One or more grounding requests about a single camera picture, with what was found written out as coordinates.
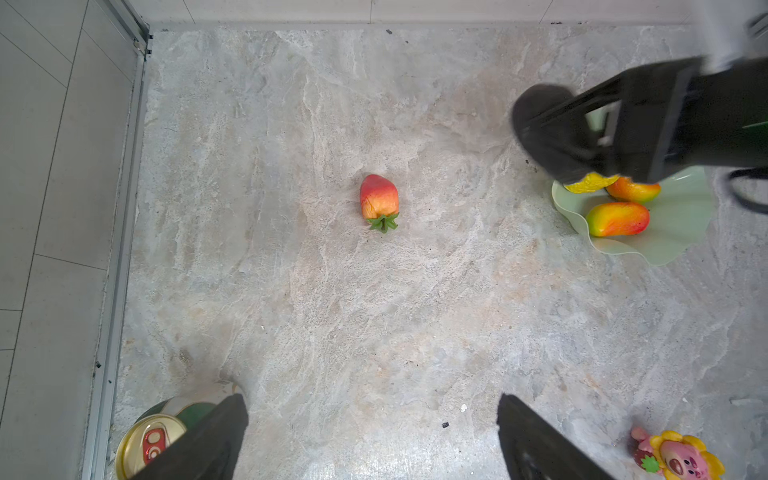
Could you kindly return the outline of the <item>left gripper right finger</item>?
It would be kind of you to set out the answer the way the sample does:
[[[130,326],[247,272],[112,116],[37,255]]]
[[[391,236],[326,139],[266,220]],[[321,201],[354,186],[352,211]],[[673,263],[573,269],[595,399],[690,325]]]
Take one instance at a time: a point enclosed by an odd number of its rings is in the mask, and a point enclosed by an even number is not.
[[[501,395],[497,425],[511,479],[612,479],[517,396]]]

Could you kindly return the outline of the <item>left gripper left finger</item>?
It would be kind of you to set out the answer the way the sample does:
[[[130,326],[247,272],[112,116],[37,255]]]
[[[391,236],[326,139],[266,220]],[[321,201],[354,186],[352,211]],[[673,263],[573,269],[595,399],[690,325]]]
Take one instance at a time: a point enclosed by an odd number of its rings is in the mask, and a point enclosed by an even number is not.
[[[243,395],[229,396],[131,479],[231,479],[248,423]]]

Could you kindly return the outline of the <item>fake red strawberry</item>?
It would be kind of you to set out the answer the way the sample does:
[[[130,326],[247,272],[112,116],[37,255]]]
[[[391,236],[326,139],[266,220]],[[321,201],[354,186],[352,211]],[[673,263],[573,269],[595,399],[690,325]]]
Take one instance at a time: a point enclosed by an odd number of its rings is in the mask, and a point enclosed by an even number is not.
[[[366,176],[360,187],[360,205],[371,230],[387,233],[398,228],[399,193],[390,180],[375,174]]]

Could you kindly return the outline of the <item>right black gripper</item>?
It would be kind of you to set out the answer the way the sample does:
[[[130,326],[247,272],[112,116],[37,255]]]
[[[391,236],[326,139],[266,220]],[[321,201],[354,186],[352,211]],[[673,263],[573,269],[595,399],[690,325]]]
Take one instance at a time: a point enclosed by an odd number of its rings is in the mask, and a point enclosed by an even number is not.
[[[558,84],[528,88],[511,111],[525,152],[564,185],[589,173],[656,183],[691,165],[765,177],[767,14],[701,11],[697,22],[702,57],[633,68],[616,76],[620,85],[580,95]],[[586,115],[618,100],[599,145]]]

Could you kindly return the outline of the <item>yellow fake fruit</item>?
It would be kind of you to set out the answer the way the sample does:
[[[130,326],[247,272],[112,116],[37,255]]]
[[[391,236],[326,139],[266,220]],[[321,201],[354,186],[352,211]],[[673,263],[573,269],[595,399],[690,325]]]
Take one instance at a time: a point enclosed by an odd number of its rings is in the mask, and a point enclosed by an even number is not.
[[[598,173],[592,172],[587,174],[581,181],[565,185],[564,188],[574,194],[593,193],[613,185],[619,178],[619,175],[604,177]]]

